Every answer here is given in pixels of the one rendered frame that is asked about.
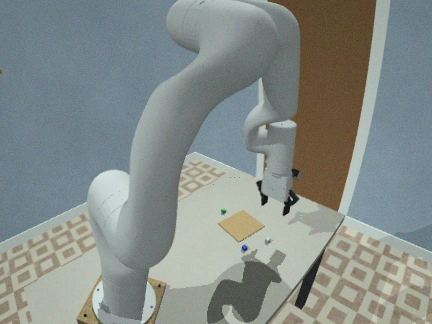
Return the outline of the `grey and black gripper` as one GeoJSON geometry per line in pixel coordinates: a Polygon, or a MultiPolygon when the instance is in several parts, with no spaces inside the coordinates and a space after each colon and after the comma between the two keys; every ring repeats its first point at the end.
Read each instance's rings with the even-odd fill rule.
{"type": "Polygon", "coordinates": [[[292,172],[279,175],[271,173],[265,168],[263,179],[257,181],[256,184],[260,195],[262,196],[262,206],[268,202],[268,196],[277,201],[285,202],[285,206],[283,208],[283,216],[285,216],[286,213],[288,214],[290,211],[290,206],[294,205],[299,200],[298,196],[292,191],[292,172]],[[289,195],[293,199],[292,202],[289,195]]]}

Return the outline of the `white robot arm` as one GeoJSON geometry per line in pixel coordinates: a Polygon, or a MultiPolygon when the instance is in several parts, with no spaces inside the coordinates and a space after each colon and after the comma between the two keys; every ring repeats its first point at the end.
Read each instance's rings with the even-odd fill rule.
{"type": "Polygon", "coordinates": [[[245,146],[267,155],[268,171],[302,177],[292,168],[297,125],[289,120],[298,108],[300,75],[294,15],[260,0],[178,0],[166,27],[175,43],[198,56],[150,96],[132,143],[130,177],[109,170],[88,191],[102,272],[92,304],[103,324],[145,324],[152,316],[149,268],[173,244],[183,163],[204,120],[223,100],[262,78],[264,102],[245,120],[245,146]],[[266,124],[268,130],[259,128],[266,124]]]}

